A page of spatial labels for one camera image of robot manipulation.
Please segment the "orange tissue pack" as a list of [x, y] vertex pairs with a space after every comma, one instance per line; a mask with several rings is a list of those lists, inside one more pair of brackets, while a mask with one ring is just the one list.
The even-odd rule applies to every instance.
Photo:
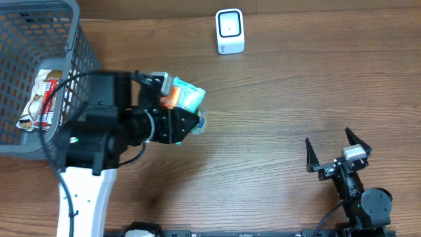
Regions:
[[170, 95], [160, 97], [160, 105], [167, 109], [173, 109], [178, 104], [181, 89], [177, 86], [172, 87]]

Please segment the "white barcode scanner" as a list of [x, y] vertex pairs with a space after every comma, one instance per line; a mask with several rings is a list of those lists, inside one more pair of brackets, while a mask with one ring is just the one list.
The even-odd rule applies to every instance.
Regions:
[[245, 49], [245, 28], [240, 9], [222, 9], [215, 15], [216, 40], [221, 55], [242, 53]]

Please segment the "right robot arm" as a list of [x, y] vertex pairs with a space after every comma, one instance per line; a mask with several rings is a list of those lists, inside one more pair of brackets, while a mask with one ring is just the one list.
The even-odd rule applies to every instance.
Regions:
[[[307, 150], [307, 172], [316, 172], [318, 179], [332, 180], [339, 196], [339, 203], [318, 223], [313, 236], [394, 236], [386, 226], [391, 224], [390, 213], [393, 197], [383, 188], [365, 189], [358, 171], [368, 166], [372, 148], [362, 141], [350, 128], [345, 129], [348, 147], [331, 163], [321, 165], [309, 139]], [[337, 223], [333, 230], [322, 233], [322, 226], [340, 207], [347, 221]]]

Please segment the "white brown snack bag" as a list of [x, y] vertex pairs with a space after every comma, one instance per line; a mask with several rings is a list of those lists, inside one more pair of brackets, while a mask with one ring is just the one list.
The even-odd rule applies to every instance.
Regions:
[[41, 69], [35, 78], [30, 99], [16, 124], [19, 129], [33, 131], [42, 127], [48, 130], [51, 127], [56, 98], [49, 100], [46, 109], [42, 112], [42, 107], [53, 90], [59, 85], [61, 80], [61, 70]]

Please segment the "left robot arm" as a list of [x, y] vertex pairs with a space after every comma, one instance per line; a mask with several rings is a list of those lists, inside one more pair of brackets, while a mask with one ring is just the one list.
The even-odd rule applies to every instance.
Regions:
[[201, 122], [205, 91], [165, 72], [91, 71], [87, 101], [56, 135], [59, 236], [103, 236], [120, 156], [178, 144]]

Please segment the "teal wet wipes pack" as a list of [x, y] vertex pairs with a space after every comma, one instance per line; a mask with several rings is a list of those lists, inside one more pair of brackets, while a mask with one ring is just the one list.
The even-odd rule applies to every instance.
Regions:
[[176, 106], [199, 117], [199, 122], [190, 130], [190, 133], [197, 136], [201, 135], [205, 132], [209, 123], [209, 114], [201, 106], [201, 103], [205, 98], [206, 91], [194, 86], [193, 84], [183, 81], [179, 77], [174, 78], [173, 87], [180, 89]]

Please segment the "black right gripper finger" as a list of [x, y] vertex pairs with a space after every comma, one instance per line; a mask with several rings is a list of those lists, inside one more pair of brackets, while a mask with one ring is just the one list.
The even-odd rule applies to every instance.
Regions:
[[362, 148], [365, 150], [366, 153], [371, 153], [372, 148], [362, 141], [355, 133], [349, 128], [345, 128], [345, 133], [350, 145], [361, 145]]
[[307, 150], [307, 172], [314, 172], [314, 169], [318, 167], [320, 163], [308, 138], [305, 139], [305, 145]]

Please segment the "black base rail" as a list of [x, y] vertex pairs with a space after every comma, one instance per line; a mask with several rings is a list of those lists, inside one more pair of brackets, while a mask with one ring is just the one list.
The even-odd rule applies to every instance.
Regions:
[[[104, 237], [123, 237], [122, 231], [107, 231]], [[191, 232], [190, 230], [162, 230], [165, 237], [313, 237], [314, 230], [304, 229], [295, 232]], [[334, 237], [334, 230], [320, 230], [318, 237]], [[388, 237], [396, 237], [395, 231], [387, 231]]]

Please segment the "grey plastic shopping basket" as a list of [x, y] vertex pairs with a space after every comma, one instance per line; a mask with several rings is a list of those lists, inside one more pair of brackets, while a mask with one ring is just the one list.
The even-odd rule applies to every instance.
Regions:
[[1, 2], [1, 154], [45, 158], [38, 130], [17, 122], [42, 70], [67, 79], [101, 64], [80, 26], [80, 8], [70, 0]]

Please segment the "red white snack bar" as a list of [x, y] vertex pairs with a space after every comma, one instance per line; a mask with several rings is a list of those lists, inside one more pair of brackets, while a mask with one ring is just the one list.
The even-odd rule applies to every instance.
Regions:
[[47, 99], [58, 84], [59, 80], [56, 78], [47, 78], [42, 82], [41, 91], [37, 93], [41, 96], [42, 102], [37, 114], [35, 123], [36, 128], [48, 130], [51, 127], [55, 109], [55, 96], [53, 96], [50, 100]]

